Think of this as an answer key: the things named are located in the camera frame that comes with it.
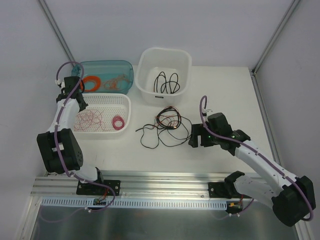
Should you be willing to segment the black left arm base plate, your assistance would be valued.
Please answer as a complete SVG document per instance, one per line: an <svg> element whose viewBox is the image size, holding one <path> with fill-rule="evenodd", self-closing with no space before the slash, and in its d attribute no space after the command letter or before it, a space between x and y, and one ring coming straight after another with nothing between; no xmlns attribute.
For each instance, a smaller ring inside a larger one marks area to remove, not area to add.
<svg viewBox="0 0 320 240"><path fill-rule="evenodd" d="M102 184L110 187L114 191L115 196L119 196L120 189L121 189L121 181L120 180L107 179L107 180L104 180ZM107 189L105 187L98 186L95 184L81 183L80 181L78 181L76 195L79 195L79 196L103 196L106 191L107 191L107 196L113 196L113 193L110 189Z"/></svg>

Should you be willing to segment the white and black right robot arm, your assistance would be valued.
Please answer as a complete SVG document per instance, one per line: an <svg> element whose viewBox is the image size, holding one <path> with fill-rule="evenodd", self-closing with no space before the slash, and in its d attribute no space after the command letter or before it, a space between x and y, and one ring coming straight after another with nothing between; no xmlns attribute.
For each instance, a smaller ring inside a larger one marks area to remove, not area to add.
<svg viewBox="0 0 320 240"><path fill-rule="evenodd" d="M224 191L229 197L240 194L257 200L272 209L288 227L313 219L316 201L313 183L308 177L298 177L264 156L246 133L232 130L223 113L202 109L200 119L200 124L192 125L190 146L220 146L250 166L265 181L255 181L236 171L224 180Z"/></svg>

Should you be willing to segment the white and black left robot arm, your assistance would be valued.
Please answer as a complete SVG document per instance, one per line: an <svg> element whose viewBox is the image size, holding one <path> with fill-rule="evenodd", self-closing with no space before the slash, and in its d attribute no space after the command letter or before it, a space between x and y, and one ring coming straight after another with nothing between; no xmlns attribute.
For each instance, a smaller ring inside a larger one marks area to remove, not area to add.
<svg viewBox="0 0 320 240"><path fill-rule="evenodd" d="M85 164L80 145L73 133L77 114L86 109L78 76L65 77L58 85L61 93L56 98L57 111L48 130L36 137L44 167L48 173L75 177L95 195L105 189L101 171Z"/></svg>

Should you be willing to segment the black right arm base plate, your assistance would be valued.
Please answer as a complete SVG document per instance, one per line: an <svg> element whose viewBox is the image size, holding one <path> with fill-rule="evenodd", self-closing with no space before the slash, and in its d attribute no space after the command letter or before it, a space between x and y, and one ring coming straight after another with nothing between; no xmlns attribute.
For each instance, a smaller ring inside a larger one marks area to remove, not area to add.
<svg viewBox="0 0 320 240"><path fill-rule="evenodd" d="M226 182L209 182L207 185L210 198L231 199L233 197L232 188Z"/></svg>

